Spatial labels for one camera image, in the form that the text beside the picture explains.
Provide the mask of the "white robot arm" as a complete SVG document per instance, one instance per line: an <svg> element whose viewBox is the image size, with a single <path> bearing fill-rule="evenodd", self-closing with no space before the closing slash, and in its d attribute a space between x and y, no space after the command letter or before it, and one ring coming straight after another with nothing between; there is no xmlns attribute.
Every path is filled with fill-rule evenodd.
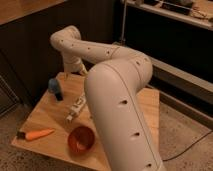
<svg viewBox="0 0 213 171"><path fill-rule="evenodd" d="M152 78L150 58L132 48L81 39L74 26L50 36L72 71L93 64L84 81L89 111L112 171L166 171L137 100Z"/></svg>

